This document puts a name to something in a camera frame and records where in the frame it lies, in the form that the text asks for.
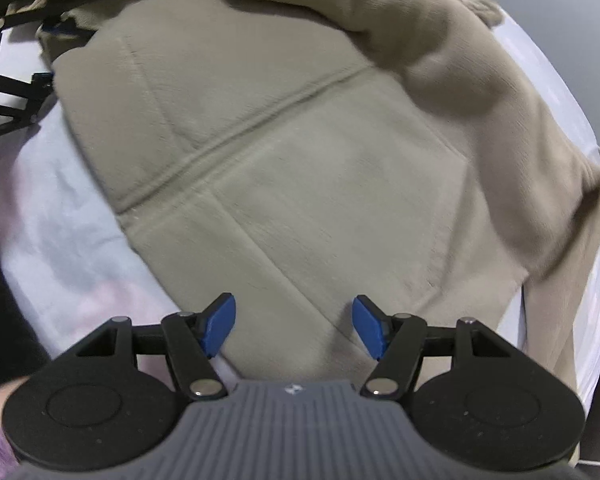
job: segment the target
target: white bed sheet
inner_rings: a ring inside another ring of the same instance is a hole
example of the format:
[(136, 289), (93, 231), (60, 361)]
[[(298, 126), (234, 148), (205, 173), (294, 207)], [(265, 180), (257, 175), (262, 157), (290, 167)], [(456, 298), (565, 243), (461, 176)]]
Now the white bed sheet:
[[(4, 34), (0, 74), (28, 80), (33, 72), (48, 70), (34, 32), (25, 25)], [(538, 47), (509, 16), (494, 33), (565, 134), (600, 162), (582, 110)], [(0, 102), (9, 103), (3, 96)], [(129, 248), (72, 142), (60, 104), (38, 126), (0, 137), (0, 262), (21, 310), (52, 356), (111, 316), (149, 324), (177, 310)], [(200, 298), (200, 308), (212, 299)], [(520, 292), (498, 331), (523, 347)], [(574, 352), (578, 394), (588, 409), (600, 374), (600, 250), (574, 323)], [(237, 379), (227, 364), (215, 364), (226, 381)]]

